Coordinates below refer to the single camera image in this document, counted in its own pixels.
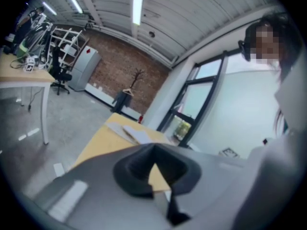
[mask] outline white refrigerator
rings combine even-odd
[[[100,59],[101,56],[96,49],[85,46],[73,66],[72,79],[68,82],[68,86],[75,91],[85,90],[86,84]]]

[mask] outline desk surface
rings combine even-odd
[[[168,143],[165,140],[165,137],[162,133],[149,129],[117,113],[114,113],[106,121],[106,123],[111,123],[111,122],[117,122],[121,125],[129,125],[135,130],[145,130],[149,135],[149,137],[155,142]],[[92,157],[122,150],[131,146],[133,146],[133,144],[131,144],[124,138],[117,135],[115,132],[110,130],[106,125],[103,125],[96,132],[91,141],[87,144],[82,153],[79,155],[77,161],[74,164],[74,167]],[[153,166],[150,172],[149,184],[152,185],[153,190],[155,192],[170,190],[168,184],[164,180],[156,164]]]
[[[34,70],[24,72],[23,68],[14,69],[10,63],[17,57],[2,53],[0,57],[0,82],[25,81],[25,82],[53,82],[54,78],[45,70]],[[18,62],[13,62],[12,66],[16,67]]]

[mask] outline white desk leg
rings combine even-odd
[[[21,106],[24,106],[25,87],[21,87]]]
[[[41,115],[40,115],[42,123],[43,139],[46,145],[49,143],[48,132],[47,132],[47,102],[48,102],[49,89],[50,89],[50,83],[46,83],[42,96]]]

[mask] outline window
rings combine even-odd
[[[195,79],[201,79],[201,78],[206,78],[206,77],[217,75],[221,62],[222,60],[218,59],[216,61],[202,65]]]
[[[242,71],[259,71],[259,70],[277,70],[267,64],[260,64],[252,59],[247,62],[241,54],[235,54],[228,57],[226,74]]]
[[[191,124],[184,121],[177,115],[171,115],[170,120],[164,129],[164,134],[175,144],[178,145],[191,128]]]
[[[175,145],[187,146],[191,131],[195,129],[206,107],[206,100],[212,95],[210,93],[213,92],[213,85],[222,66],[222,56],[194,66],[158,127]]]
[[[204,82],[187,85],[183,91],[182,99],[175,105],[174,109],[188,117],[195,119],[204,104],[212,82]]]

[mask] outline wooden desk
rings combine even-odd
[[[135,130],[145,130],[149,137],[157,143],[169,143],[164,137],[164,135],[158,131],[149,129],[143,125],[138,124],[128,118],[125,118],[117,113],[114,113],[107,121],[107,123],[117,122],[120,125],[129,125]],[[83,161],[93,158],[95,156],[103,155],[106,153],[126,149],[133,146],[130,142],[120,137],[114,131],[109,129],[105,124],[96,132],[91,141],[84,148],[82,153],[79,155],[74,166],[82,163]],[[153,166],[150,176],[149,184],[152,185],[153,191],[168,191],[170,190],[168,184],[161,175],[156,164]]]
[[[2,53],[0,56],[0,89],[22,87],[22,105],[24,87],[43,87],[41,103],[41,127],[43,132],[44,143],[47,144],[47,101],[49,88],[54,78],[45,70],[34,70],[33,72],[24,72],[23,68],[14,69],[10,67],[10,63],[16,59],[14,55],[6,55]],[[16,67],[19,63],[13,62],[12,66]]]

